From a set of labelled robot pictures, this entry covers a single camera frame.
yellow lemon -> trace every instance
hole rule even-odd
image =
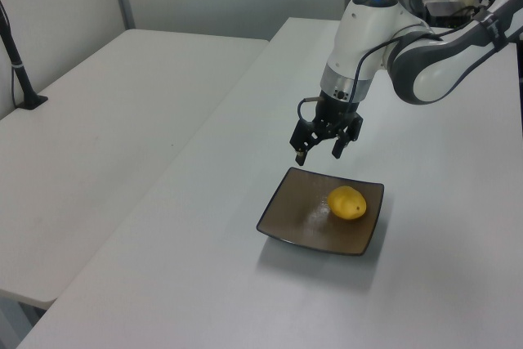
[[[333,190],[327,197],[331,211],[344,220],[360,218],[367,210],[367,202],[363,195],[349,186],[341,186]]]

dark brown plate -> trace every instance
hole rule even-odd
[[[367,202],[353,221],[335,216],[327,196],[339,186],[358,190]],[[290,168],[256,229],[278,240],[325,253],[359,256],[369,246],[383,201],[383,184],[343,179]]]

white table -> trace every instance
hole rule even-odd
[[[523,341],[516,52],[412,106],[378,73],[360,139],[305,169],[385,184],[363,257],[255,229],[337,22],[289,20],[22,342],[30,348],[489,348]]]
[[[47,308],[266,42],[129,30],[0,122],[0,295]]]

